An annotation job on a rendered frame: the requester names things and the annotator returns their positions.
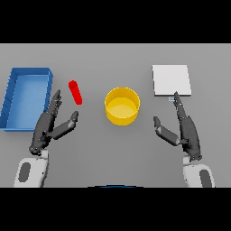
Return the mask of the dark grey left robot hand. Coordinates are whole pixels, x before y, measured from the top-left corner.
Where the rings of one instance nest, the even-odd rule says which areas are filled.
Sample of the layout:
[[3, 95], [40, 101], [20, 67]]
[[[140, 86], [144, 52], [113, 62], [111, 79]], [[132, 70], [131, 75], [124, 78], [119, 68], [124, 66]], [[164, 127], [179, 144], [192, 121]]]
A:
[[60, 105], [61, 95], [58, 90], [52, 97], [48, 109], [42, 112], [37, 121], [32, 143], [29, 146], [29, 152], [32, 155], [41, 156], [42, 151], [49, 146], [51, 140], [58, 140], [75, 129], [79, 117], [78, 111], [75, 111], [69, 120], [55, 127]]

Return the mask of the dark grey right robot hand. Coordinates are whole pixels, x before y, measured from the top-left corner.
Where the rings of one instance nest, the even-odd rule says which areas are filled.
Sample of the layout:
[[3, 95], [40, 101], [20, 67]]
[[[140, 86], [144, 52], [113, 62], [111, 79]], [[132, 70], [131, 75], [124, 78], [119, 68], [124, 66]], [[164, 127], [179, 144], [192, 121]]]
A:
[[180, 125], [180, 135], [176, 135], [164, 127], [158, 116], [153, 118], [155, 133], [172, 146], [182, 146], [182, 150], [189, 156], [190, 161], [202, 159], [199, 135], [197, 128], [189, 115], [186, 115], [184, 105], [178, 92], [174, 93], [174, 101], [177, 117]]

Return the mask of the red beaker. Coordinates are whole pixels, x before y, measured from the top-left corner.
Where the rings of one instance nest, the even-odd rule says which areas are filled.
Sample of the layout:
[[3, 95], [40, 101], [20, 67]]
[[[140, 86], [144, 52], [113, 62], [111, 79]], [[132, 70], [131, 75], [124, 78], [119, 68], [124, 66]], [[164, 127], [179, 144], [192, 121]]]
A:
[[81, 93], [79, 91], [78, 82], [75, 81], [74, 79], [69, 82], [69, 90], [71, 92], [71, 95], [72, 95], [75, 103], [77, 105], [81, 105], [82, 104], [82, 96], [81, 96]]

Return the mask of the pale square measuring scale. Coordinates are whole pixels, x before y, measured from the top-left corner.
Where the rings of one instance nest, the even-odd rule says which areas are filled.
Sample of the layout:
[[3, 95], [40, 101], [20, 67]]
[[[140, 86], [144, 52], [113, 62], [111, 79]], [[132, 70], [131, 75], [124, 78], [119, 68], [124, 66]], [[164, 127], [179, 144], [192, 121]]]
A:
[[187, 65], [152, 65], [152, 81], [156, 97], [191, 96]]

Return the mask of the yellow bowl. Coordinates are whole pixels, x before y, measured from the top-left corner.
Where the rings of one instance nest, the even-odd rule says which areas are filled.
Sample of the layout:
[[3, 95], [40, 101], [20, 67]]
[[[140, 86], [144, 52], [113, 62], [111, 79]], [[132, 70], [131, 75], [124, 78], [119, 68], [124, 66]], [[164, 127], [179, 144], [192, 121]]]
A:
[[140, 108], [140, 98], [128, 87], [113, 88], [105, 98], [107, 119], [117, 126], [128, 126], [136, 119]]

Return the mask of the blue tray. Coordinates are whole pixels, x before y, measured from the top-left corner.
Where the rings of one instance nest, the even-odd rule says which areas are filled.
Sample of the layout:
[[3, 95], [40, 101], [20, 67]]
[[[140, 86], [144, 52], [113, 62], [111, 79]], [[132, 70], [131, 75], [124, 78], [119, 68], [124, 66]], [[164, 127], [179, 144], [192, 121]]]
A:
[[0, 112], [0, 130], [33, 132], [40, 115], [49, 107], [50, 68], [11, 68]]

